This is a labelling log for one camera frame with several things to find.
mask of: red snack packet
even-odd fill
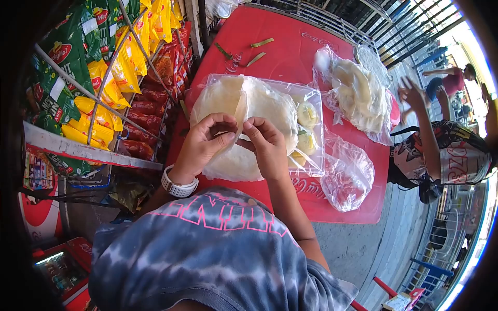
[[[161,92],[152,90],[142,90],[142,94],[148,101],[164,104],[168,100],[168,94],[163,90]]]
[[[124,139],[122,144],[132,157],[152,161],[154,150],[143,141]]]
[[[129,111],[128,118],[154,135],[159,133],[161,118],[156,115],[147,115],[140,112]]]
[[[131,103],[131,109],[129,110],[128,113],[130,112],[140,112],[143,114],[155,114],[156,112],[156,107],[155,103],[153,102],[147,102],[147,101],[133,101]]]
[[[157,141],[154,137],[150,136],[147,133],[142,132],[138,128],[134,127],[131,124],[125,125],[125,128],[123,130],[122,136],[126,137],[128,134],[127,139],[131,140],[136,140],[136,141],[143,141],[147,145],[153,147]]]
[[[180,45],[165,44],[157,52],[153,64],[164,84],[173,85],[175,83],[175,75],[182,60]],[[159,82],[151,68],[147,70],[147,75],[152,80]]]
[[[183,48],[184,51],[187,52],[188,49],[188,39],[190,37],[190,30],[192,29],[192,22],[186,21],[185,26],[180,28],[178,32],[180,32],[180,40],[182,40]],[[176,35],[176,31],[173,32],[172,34],[173,40],[171,43],[168,45],[177,45],[179,44],[178,42],[178,36]]]

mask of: black hair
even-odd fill
[[[474,79],[477,78],[476,69],[474,68],[474,65],[470,63],[465,65],[465,72],[469,72],[474,77]]]

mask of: yellow snack packet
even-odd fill
[[[76,96],[74,98],[74,104],[80,110],[81,113],[90,116],[93,114],[93,108],[95,105],[95,101],[93,99],[83,96]],[[105,109],[100,105],[97,106],[97,113],[95,115],[95,120],[100,125],[108,127],[112,130],[115,131],[123,130],[123,121],[121,120],[121,118],[115,115],[114,113],[109,112],[107,109]]]
[[[100,61],[93,61],[87,66],[88,71],[90,72],[90,79],[92,79],[95,95],[97,95],[102,85],[102,78],[106,74],[107,65],[104,60],[101,59]],[[112,74],[108,75],[107,80],[104,82],[104,90],[102,91],[100,99],[115,109],[131,107],[121,94]]]
[[[143,4],[143,6],[146,6],[147,8],[152,8],[152,1],[151,0],[140,0],[140,3]]]
[[[138,79],[135,74],[135,64],[133,62],[131,47],[131,35],[128,35],[126,38],[123,36],[127,30],[128,26],[123,26],[116,32],[116,46],[119,46],[123,39],[126,41],[119,51],[118,57],[111,67],[111,71],[121,92],[142,94],[140,88],[138,87]]]
[[[62,130],[62,133],[64,134],[64,136],[66,136],[68,139],[80,142],[82,144],[87,143],[87,135],[78,131],[77,129],[73,128],[69,123],[63,124],[61,126],[61,130]],[[90,140],[90,146],[110,151],[109,148],[106,146],[106,143],[104,141],[99,142],[93,138]]]
[[[135,33],[142,44],[143,49],[149,56],[148,51],[148,43],[149,43],[149,34],[148,34],[148,19],[146,16],[143,16],[135,25]],[[135,37],[131,40],[131,52],[133,54],[133,60],[135,63],[135,73],[137,75],[145,76],[147,74],[147,65],[145,63],[145,57],[143,56],[142,50],[138,46]]]
[[[86,136],[88,131],[90,130],[91,121],[92,117],[83,113],[81,114],[81,118],[79,121],[71,119],[68,124],[72,128],[78,130],[79,132],[83,133]],[[105,145],[108,146],[109,143],[112,141],[113,137],[114,137],[113,130],[105,126],[102,126],[100,124],[97,124],[97,122],[94,123],[94,127],[92,129],[92,139],[98,141],[99,143],[104,142]]]
[[[157,33],[155,32],[155,21],[157,20],[157,14],[152,13],[149,11],[147,15],[148,23],[149,23],[149,50],[152,53],[156,52],[157,46],[159,45],[159,37],[157,36]]]
[[[182,12],[180,10],[180,4],[178,0],[176,0],[173,4],[173,9],[171,10],[171,28],[172,29],[180,29],[182,25],[180,21],[183,20]]]
[[[163,1],[160,11],[157,17],[157,20],[154,24],[155,31],[159,39],[166,41],[169,43],[173,41],[173,37],[171,36],[171,1],[165,0]]]

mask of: metal gate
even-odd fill
[[[422,54],[434,54],[438,49],[437,38],[465,20],[450,0],[403,3],[393,6],[392,25],[378,21],[366,31],[376,42],[380,58],[388,69],[409,56],[417,56],[422,61],[426,59]]]

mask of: patterned shirt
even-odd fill
[[[440,150],[441,184],[475,184],[484,179],[493,162],[484,140],[458,122],[432,122]],[[415,132],[394,147],[393,159],[412,182],[430,179],[420,133]]]
[[[345,310],[358,293],[307,259],[265,205],[210,188],[95,234],[89,293],[103,311]]]

